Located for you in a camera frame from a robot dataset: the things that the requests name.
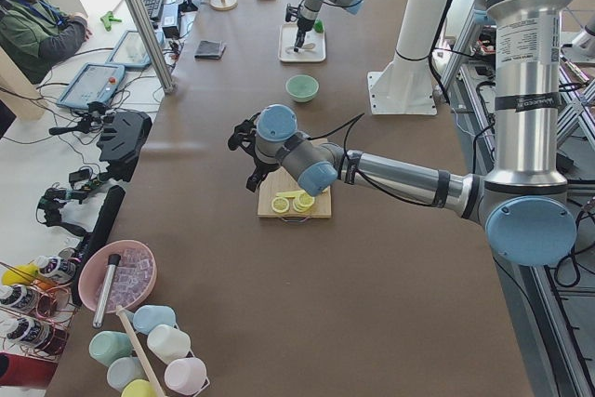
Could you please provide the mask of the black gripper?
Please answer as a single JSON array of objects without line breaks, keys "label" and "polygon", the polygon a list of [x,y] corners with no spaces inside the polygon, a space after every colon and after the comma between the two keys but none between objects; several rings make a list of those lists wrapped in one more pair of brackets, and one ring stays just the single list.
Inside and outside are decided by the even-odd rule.
[{"label": "black gripper", "polygon": [[292,6],[287,4],[284,14],[285,22],[295,22],[300,33],[297,33],[296,41],[294,43],[294,51],[299,52],[300,49],[305,48],[306,32],[313,29],[316,21],[316,7],[306,4],[299,4]]},{"label": "black gripper", "polygon": [[256,112],[250,118],[244,119],[242,123],[234,128],[233,133],[227,141],[228,149],[230,151],[242,149],[252,158],[253,162],[255,163],[255,170],[246,181],[246,188],[251,192],[255,192],[259,188],[260,184],[267,178],[269,173],[280,168],[280,165],[276,161],[267,163],[260,160],[257,156],[256,121],[258,116],[259,112]]}]

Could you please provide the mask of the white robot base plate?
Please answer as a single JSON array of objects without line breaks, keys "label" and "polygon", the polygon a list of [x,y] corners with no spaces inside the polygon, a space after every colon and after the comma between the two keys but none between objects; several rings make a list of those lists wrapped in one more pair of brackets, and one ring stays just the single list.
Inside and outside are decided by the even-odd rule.
[{"label": "white robot base plate", "polygon": [[381,72],[368,72],[366,81],[372,114],[437,114],[426,60],[397,58]]}]

